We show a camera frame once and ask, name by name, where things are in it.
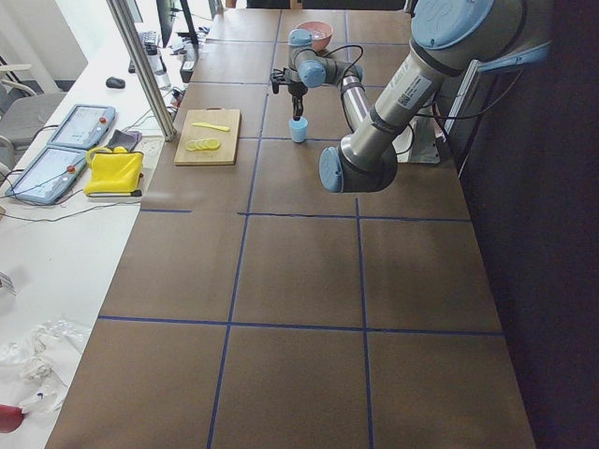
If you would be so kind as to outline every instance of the black mouse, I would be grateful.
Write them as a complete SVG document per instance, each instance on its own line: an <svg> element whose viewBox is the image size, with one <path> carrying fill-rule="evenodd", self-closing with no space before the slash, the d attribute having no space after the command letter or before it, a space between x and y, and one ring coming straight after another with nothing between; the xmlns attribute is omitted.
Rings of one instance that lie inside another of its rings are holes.
<svg viewBox="0 0 599 449"><path fill-rule="evenodd" d="M110 77L106 80L106 87L110 87L111 89L123 89L124 80L121 80L120 78Z"/></svg>

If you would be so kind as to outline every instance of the wooden cutting board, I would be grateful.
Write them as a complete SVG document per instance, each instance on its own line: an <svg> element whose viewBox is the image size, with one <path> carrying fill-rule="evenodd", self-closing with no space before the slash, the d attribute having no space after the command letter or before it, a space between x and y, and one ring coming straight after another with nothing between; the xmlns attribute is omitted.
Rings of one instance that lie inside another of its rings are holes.
<svg viewBox="0 0 599 449"><path fill-rule="evenodd" d="M228 132L192 123L205 122L228 126ZM237 157L237 138L240 132L241 112L239 109L189 109L185 116L179 145L175 153L176 166L232 166ZM215 151L187 150L187 142L198 138L218 138L221 146Z"/></svg>

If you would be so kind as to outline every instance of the yellow cloth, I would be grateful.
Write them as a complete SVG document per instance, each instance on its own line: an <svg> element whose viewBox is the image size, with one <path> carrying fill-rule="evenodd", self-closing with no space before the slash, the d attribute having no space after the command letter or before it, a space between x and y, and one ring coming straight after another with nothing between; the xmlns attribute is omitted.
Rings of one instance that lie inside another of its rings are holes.
<svg viewBox="0 0 599 449"><path fill-rule="evenodd" d="M83 188L86 195L131 195L138 188L143 153L128 152L123 147L92 148L87 153L87 163L92 178Z"/></svg>

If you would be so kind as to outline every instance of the light blue cup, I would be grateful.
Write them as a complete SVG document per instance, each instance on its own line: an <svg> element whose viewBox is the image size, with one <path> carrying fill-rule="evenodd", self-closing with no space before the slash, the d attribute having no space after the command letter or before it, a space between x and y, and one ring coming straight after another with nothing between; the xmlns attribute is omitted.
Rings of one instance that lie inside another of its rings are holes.
<svg viewBox="0 0 599 449"><path fill-rule="evenodd" d="M289 132L291 140L301 143L306 139L308 133L308 120L305 117L299 117L299 120L289 120Z"/></svg>

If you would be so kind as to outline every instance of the bowl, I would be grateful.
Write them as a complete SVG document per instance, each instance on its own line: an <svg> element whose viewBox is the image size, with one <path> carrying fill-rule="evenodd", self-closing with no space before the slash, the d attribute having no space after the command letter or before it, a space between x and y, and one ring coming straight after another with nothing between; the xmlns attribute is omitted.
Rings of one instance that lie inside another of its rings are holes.
<svg viewBox="0 0 599 449"><path fill-rule="evenodd" d="M324 50L333 37L333 27L326 22L304 22L296 28L302 28L310 32L314 51Z"/></svg>

